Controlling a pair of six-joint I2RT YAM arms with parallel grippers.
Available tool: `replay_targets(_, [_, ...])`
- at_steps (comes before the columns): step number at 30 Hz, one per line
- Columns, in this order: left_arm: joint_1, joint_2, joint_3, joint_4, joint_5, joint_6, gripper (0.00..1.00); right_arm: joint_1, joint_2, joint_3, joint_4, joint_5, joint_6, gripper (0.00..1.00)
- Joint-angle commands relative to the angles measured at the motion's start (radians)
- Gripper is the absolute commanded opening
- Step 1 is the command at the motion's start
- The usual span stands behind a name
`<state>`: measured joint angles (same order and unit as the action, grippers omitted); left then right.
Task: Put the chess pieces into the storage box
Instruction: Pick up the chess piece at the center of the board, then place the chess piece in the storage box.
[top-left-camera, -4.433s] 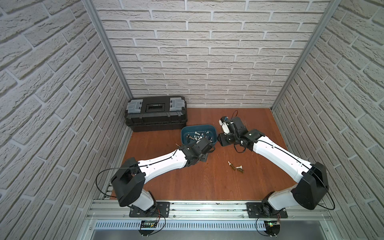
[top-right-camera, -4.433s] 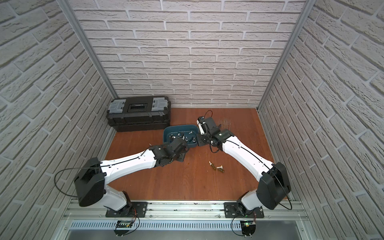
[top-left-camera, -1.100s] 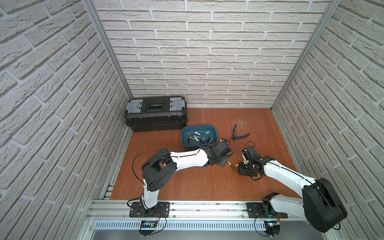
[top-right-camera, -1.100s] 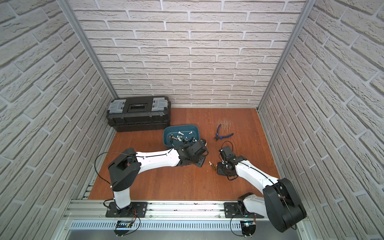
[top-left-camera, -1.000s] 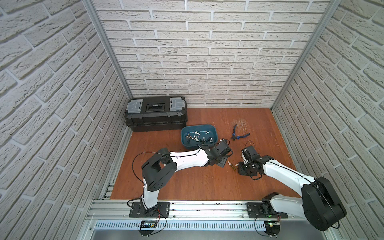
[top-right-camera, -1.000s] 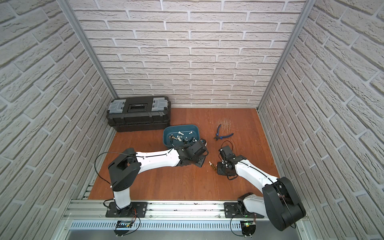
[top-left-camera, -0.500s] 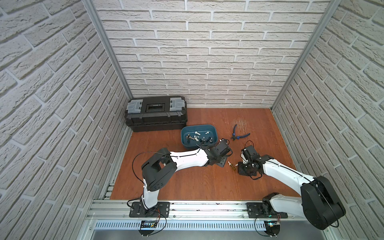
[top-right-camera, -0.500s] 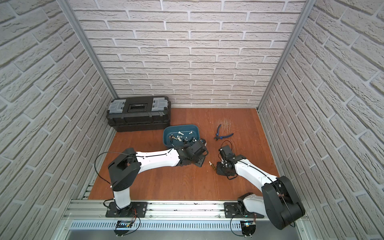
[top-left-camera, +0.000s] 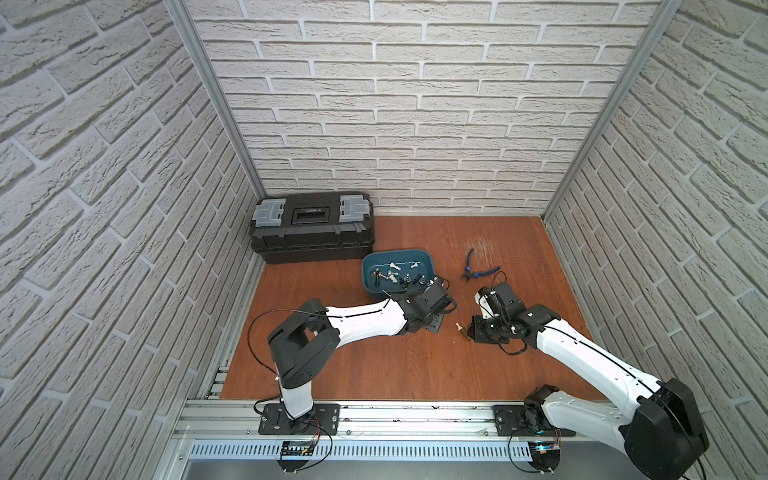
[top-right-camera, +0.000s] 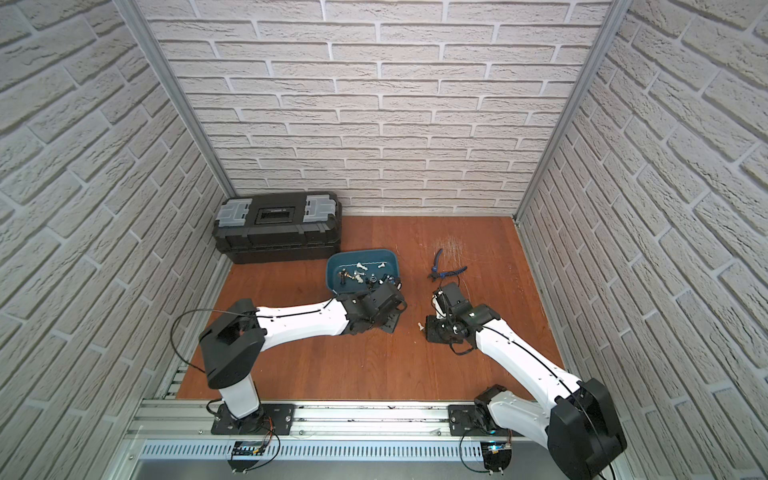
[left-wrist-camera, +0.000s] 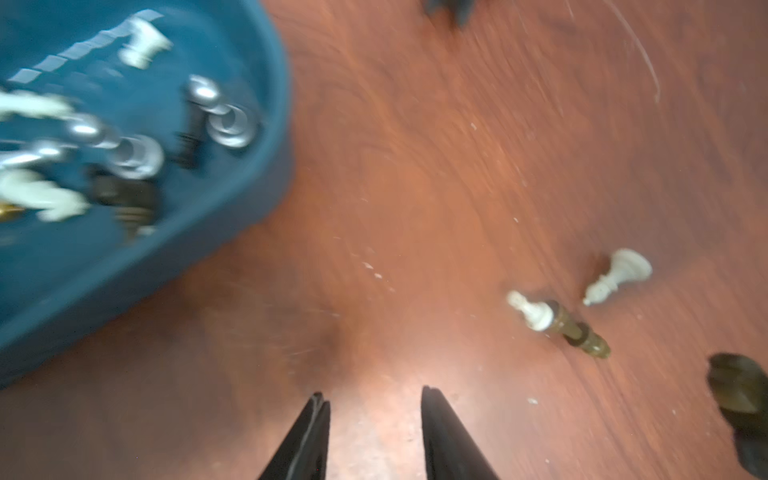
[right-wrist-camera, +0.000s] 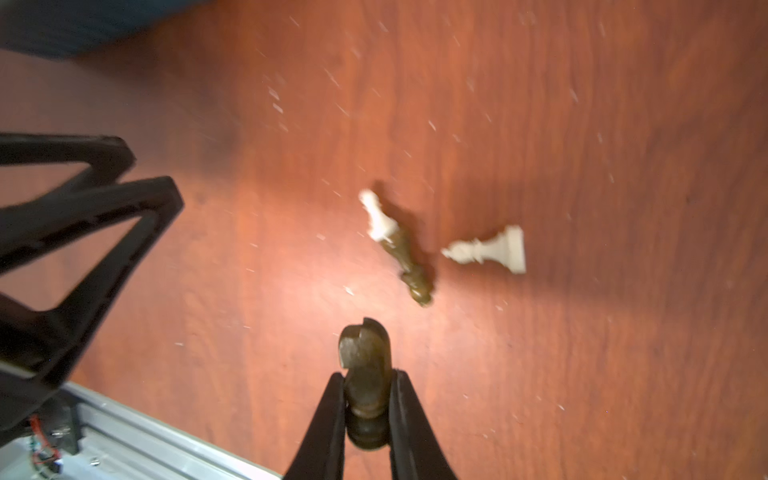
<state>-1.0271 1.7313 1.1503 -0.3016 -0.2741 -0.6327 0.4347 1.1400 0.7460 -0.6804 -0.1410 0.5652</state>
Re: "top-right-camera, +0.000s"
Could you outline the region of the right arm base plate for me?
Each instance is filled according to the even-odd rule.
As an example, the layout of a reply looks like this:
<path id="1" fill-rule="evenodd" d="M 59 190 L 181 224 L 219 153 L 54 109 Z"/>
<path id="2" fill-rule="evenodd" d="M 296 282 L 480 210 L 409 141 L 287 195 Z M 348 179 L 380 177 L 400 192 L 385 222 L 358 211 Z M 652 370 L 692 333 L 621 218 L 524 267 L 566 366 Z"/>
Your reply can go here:
<path id="1" fill-rule="evenodd" d="M 475 404 L 449 404 L 447 411 L 450 434 L 453 437 L 484 435 L 522 438 L 518 432 L 498 426 L 484 408 Z"/>

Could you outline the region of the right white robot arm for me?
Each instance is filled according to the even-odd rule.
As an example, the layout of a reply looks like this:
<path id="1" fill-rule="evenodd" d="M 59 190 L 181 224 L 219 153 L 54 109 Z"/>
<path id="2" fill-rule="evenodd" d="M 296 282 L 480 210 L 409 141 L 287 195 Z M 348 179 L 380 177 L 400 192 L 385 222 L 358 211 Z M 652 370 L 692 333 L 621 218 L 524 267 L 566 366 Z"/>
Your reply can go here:
<path id="1" fill-rule="evenodd" d="M 496 361 L 531 395 L 524 400 L 501 385 L 478 395 L 471 407 L 449 409 L 454 436 L 516 433 L 546 448 L 569 479 L 594 479 L 613 468 L 627 440 L 613 399 L 597 379 L 582 381 L 558 367 L 515 333 L 485 304 L 474 306 L 450 283 L 432 295 L 427 317 L 431 343 L 468 343 Z"/>

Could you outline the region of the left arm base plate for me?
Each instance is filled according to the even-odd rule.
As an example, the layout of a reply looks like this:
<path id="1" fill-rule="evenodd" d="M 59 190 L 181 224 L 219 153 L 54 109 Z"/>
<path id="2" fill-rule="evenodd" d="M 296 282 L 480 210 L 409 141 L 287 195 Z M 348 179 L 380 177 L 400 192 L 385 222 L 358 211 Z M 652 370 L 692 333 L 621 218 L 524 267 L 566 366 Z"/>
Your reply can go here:
<path id="1" fill-rule="evenodd" d="M 292 403 L 262 403 L 254 413 L 236 418 L 225 403 L 214 414 L 213 435 L 266 435 L 273 432 L 288 435 L 293 424 L 296 405 Z"/>

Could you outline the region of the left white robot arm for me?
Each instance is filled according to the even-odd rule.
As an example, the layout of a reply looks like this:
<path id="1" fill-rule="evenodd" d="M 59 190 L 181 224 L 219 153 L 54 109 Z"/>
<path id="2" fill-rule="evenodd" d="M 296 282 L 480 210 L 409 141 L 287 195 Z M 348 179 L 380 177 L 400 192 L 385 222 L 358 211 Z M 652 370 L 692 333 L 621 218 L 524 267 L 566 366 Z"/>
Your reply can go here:
<path id="1" fill-rule="evenodd" d="M 207 384 L 217 390 L 227 415 L 258 418 L 261 400 L 251 370 L 273 347 L 319 336 L 356 335 L 371 329 L 391 333 L 407 302 L 392 282 L 327 301 L 294 307 L 255 307 L 236 302 L 199 335 Z"/>

